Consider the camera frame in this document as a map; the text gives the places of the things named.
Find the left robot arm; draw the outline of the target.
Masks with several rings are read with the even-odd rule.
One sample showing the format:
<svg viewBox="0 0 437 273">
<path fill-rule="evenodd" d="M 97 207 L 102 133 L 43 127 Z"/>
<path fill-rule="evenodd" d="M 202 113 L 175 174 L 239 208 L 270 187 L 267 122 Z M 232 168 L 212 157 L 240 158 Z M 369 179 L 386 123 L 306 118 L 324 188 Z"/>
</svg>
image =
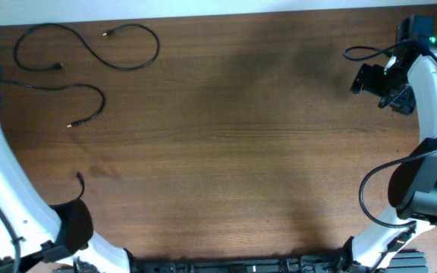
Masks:
<svg viewBox="0 0 437 273">
<path fill-rule="evenodd" d="M 75 272 L 131 272 L 132 259 L 94 231 L 81 198 L 53 206 L 42 199 L 0 125 L 0 272 L 27 272 L 40 262 Z"/>
</svg>

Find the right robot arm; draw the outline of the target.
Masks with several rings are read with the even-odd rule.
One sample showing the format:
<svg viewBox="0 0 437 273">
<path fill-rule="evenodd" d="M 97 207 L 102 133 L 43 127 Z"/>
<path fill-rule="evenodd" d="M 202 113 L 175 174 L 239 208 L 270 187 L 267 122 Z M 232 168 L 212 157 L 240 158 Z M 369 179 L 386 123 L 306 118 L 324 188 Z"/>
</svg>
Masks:
<svg viewBox="0 0 437 273">
<path fill-rule="evenodd" d="M 437 227 L 437 36 L 431 17 L 414 15 L 397 26 L 394 45 L 370 49 L 386 55 L 385 66 L 361 67 L 351 91 L 379 97 L 380 108 L 417 114 L 420 141 L 409 156 L 388 163 L 393 170 L 388 205 L 371 225 L 332 256 L 304 256 L 302 272 L 425 272 L 422 252 L 407 245 Z"/>
</svg>

